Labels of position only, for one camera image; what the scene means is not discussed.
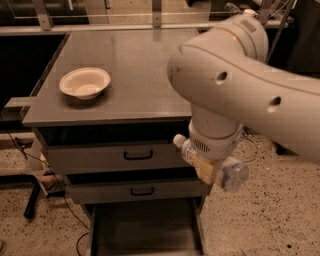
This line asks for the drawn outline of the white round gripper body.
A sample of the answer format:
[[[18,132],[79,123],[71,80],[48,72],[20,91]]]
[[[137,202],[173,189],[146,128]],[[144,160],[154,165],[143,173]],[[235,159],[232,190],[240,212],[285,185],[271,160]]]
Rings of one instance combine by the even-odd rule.
[[[196,130],[193,122],[189,124],[190,141],[196,152],[203,158],[212,160],[223,160],[227,158],[238,144],[243,131],[243,126],[236,124],[235,131],[230,135],[219,135],[217,138],[209,135],[201,135]]]

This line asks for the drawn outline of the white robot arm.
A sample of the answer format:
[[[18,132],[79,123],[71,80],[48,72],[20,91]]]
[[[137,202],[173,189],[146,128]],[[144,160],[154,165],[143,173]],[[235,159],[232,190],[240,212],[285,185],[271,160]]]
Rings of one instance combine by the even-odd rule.
[[[183,43],[170,58],[172,88],[191,104],[188,136],[175,145],[200,180],[239,190],[249,170],[231,154],[250,128],[320,161],[320,80],[266,63],[268,38],[249,15],[228,18]]]

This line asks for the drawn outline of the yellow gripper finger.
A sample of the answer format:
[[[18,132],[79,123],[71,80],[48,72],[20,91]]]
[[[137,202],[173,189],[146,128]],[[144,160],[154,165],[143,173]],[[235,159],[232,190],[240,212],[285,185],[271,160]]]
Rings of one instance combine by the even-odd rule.
[[[192,157],[192,165],[196,170],[198,178],[207,185],[214,183],[221,164],[220,160],[208,160],[198,154]]]

